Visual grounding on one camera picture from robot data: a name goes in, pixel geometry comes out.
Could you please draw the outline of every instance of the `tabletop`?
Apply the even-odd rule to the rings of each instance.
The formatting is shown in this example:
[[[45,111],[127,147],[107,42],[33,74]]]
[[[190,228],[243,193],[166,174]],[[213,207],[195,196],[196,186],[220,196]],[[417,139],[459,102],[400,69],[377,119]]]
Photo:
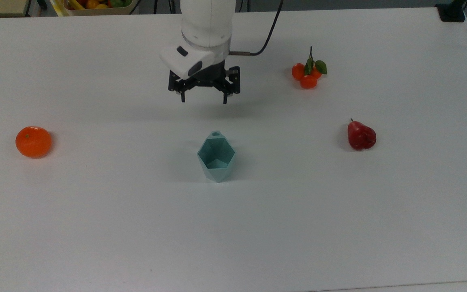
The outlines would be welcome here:
[[[0,0],[0,17],[24,16],[30,0]]]
[[[236,13],[232,50],[274,13]],[[0,19],[0,291],[296,292],[467,281],[467,22],[435,8],[288,11],[241,93],[186,102],[180,15]],[[291,66],[328,65],[303,90]],[[350,119],[377,133],[357,152]],[[52,133],[42,159],[15,148]],[[211,131],[236,150],[204,176]]]

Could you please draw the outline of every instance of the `light blue cup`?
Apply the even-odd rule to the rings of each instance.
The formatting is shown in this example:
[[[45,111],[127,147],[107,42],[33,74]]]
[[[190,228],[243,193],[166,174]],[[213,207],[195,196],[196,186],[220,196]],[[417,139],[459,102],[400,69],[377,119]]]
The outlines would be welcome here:
[[[230,175],[235,151],[221,132],[213,131],[201,146],[198,158],[205,176],[220,183]]]

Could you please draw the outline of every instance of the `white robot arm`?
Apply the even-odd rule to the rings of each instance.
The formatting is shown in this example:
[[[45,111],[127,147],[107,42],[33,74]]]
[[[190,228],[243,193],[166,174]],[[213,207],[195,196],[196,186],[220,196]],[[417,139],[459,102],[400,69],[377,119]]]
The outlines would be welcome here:
[[[186,80],[223,62],[230,52],[235,0],[181,0],[179,44],[161,52],[162,61]]]

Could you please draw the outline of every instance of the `yellow fruit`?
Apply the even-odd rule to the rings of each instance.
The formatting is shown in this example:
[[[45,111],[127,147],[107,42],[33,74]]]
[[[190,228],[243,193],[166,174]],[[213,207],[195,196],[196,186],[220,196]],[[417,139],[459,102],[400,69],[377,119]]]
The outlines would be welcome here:
[[[86,3],[86,9],[95,9],[98,5],[100,5],[98,0],[88,0]]]

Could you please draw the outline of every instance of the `tangerine with leaves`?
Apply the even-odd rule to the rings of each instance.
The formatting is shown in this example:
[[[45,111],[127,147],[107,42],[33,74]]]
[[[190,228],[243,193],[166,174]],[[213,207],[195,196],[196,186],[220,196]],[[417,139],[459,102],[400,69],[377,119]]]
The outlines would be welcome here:
[[[26,127],[15,137],[15,147],[26,157],[43,157],[51,148],[50,133],[41,127]]]

